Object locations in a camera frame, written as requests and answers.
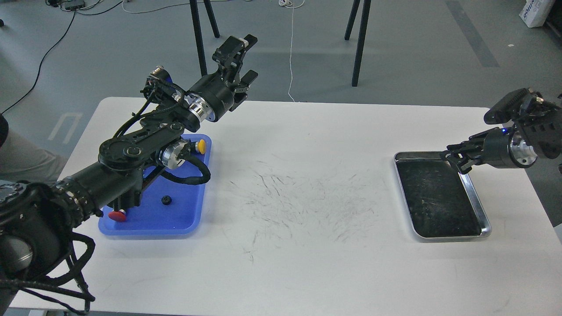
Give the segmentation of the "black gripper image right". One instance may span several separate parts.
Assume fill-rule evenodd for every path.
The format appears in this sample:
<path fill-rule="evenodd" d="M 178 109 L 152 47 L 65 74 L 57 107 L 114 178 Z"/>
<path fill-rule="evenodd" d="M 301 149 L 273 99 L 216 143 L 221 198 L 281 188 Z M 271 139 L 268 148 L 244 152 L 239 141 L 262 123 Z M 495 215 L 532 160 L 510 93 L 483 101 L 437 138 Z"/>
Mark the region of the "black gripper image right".
<path fill-rule="evenodd" d="M 469 140 L 450 144 L 441 152 L 441 159 L 460 174 L 468 174 L 472 166 L 488 164 L 498 169 L 526 169 L 537 160 L 533 146 L 514 128 L 494 128 L 486 135 L 472 135 Z"/>

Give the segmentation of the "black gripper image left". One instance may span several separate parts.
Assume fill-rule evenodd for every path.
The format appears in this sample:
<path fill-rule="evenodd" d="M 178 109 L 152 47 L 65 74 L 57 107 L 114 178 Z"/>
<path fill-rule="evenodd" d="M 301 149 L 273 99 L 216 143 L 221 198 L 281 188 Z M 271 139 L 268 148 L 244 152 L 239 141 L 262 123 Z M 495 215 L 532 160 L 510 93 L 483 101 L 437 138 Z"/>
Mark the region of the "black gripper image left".
<path fill-rule="evenodd" d="M 239 72 L 249 49 L 258 38 L 229 36 L 212 55 L 217 72 L 203 76 L 185 94 L 186 123 L 217 122 L 227 111 L 233 111 L 247 98 L 251 84 L 259 74 L 249 70 L 239 82 Z"/>

